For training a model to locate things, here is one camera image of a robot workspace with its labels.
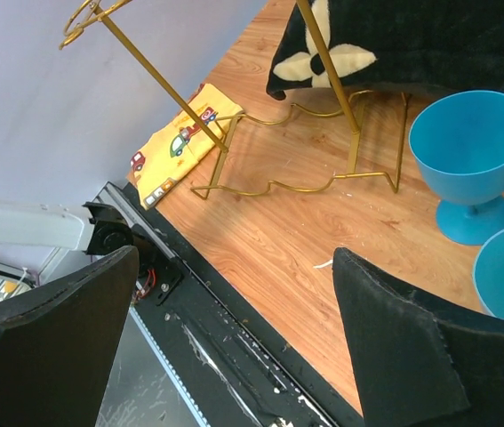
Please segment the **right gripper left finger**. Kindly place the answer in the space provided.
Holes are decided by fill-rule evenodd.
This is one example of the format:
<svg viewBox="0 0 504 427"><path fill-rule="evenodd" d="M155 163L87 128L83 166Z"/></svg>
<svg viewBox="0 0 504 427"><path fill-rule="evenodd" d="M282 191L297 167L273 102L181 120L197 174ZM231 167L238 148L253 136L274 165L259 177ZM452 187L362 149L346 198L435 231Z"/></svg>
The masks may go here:
<svg viewBox="0 0 504 427"><path fill-rule="evenodd" d="M0 302L0 426L96 423L139 266L125 246Z"/></svg>

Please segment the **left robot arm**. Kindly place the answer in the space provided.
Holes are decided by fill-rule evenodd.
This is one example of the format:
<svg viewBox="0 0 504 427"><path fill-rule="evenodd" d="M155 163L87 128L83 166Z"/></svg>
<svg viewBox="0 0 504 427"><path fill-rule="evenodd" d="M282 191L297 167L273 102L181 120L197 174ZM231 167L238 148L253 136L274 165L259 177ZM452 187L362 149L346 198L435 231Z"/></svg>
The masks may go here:
<svg viewBox="0 0 504 427"><path fill-rule="evenodd" d="M0 244L50 246L106 255L134 244L127 220L112 205L44 205L0 200Z"/></svg>

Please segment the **blue wine glass back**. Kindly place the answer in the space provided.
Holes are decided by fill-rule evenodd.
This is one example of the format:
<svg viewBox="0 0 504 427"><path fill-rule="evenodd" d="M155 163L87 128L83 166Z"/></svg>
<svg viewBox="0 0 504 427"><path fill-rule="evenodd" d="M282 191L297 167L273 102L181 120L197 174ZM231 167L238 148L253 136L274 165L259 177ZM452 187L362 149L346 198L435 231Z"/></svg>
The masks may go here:
<svg viewBox="0 0 504 427"><path fill-rule="evenodd" d="M504 93L472 90L425 107L409 148L439 197L436 225L450 240L481 246L504 229Z"/></svg>

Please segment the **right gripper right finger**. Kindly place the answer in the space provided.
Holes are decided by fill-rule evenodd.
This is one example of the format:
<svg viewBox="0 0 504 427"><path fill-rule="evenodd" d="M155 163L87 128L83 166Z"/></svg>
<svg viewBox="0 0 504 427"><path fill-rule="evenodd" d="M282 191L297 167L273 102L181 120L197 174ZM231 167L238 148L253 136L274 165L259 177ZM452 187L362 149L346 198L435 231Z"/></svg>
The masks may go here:
<svg viewBox="0 0 504 427"><path fill-rule="evenodd" d="M332 281L368 426L504 426L504 320L345 247Z"/></svg>

